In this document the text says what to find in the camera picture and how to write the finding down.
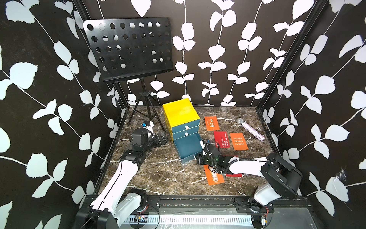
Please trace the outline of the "orange postcard with calligraphy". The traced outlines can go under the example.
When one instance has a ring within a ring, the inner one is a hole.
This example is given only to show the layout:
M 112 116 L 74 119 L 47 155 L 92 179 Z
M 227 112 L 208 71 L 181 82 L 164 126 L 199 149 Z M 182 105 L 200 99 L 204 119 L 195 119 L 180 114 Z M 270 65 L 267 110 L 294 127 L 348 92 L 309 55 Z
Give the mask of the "orange postcard with calligraphy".
M 220 130 L 216 116 L 205 116 L 205 125 L 207 131 Z

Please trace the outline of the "red postcard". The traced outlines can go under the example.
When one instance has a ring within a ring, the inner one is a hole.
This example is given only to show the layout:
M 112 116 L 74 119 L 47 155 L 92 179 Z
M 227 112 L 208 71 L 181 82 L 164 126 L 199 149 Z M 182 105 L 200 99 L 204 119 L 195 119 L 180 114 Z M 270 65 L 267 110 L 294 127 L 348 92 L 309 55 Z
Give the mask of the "red postcard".
M 228 134 L 224 131 L 214 131 L 214 140 L 220 148 L 229 148 Z

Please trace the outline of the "orange postcard with white pattern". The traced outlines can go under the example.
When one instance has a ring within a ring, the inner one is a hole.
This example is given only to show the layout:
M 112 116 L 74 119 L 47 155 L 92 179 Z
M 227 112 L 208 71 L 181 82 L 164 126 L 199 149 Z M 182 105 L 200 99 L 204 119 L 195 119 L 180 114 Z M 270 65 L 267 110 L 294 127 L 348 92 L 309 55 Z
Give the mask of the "orange postcard with white pattern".
M 208 165 L 204 165 L 204 170 L 205 170 L 205 174 L 206 174 L 206 178 L 207 178 L 207 182 L 208 182 L 209 186 L 222 184 L 225 182 L 224 177 L 221 174 L 212 172 L 209 169 Z

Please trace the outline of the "yellow teal drawer cabinet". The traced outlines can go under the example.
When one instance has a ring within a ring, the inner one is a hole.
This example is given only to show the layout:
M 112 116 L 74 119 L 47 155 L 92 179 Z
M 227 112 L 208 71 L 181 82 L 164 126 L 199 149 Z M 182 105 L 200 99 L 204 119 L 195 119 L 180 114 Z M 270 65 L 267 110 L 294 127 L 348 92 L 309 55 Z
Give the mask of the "yellow teal drawer cabinet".
M 201 118 L 188 98 L 163 104 L 163 110 L 173 140 L 199 132 Z

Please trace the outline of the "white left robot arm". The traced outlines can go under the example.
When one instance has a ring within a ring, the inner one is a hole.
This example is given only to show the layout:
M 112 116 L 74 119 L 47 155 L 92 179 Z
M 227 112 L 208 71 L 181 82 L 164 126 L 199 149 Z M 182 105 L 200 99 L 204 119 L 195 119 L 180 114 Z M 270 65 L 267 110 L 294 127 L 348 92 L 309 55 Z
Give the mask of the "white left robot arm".
M 137 174 L 146 154 L 153 148 L 168 144 L 166 132 L 158 133 L 141 146 L 131 146 L 120 158 L 120 164 L 98 196 L 88 196 L 92 200 L 89 206 L 81 207 L 77 212 L 74 229 L 118 229 L 124 221 L 139 208 L 146 208 L 146 191 L 132 189 L 121 199 L 127 185 Z

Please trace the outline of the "orange postcard with text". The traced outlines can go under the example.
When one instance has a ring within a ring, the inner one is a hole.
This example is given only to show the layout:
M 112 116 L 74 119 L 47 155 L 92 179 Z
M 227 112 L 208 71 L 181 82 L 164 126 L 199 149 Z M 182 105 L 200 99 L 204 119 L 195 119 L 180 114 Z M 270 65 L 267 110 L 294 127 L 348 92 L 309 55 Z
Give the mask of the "orange postcard with text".
M 231 133 L 230 134 L 234 150 L 248 150 L 246 140 L 243 133 Z

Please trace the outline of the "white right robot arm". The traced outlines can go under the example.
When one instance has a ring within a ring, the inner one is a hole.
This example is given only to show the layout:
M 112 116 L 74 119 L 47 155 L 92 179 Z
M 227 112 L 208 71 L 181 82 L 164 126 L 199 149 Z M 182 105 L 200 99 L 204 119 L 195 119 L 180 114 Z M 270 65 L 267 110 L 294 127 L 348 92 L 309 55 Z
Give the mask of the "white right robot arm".
M 198 154 L 197 164 L 208 165 L 218 175 L 254 175 L 263 177 L 266 183 L 257 187 L 246 200 L 245 206 L 253 211 L 267 207 L 272 201 L 285 198 L 296 199 L 302 173 L 275 153 L 261 158 L 214 156 Z

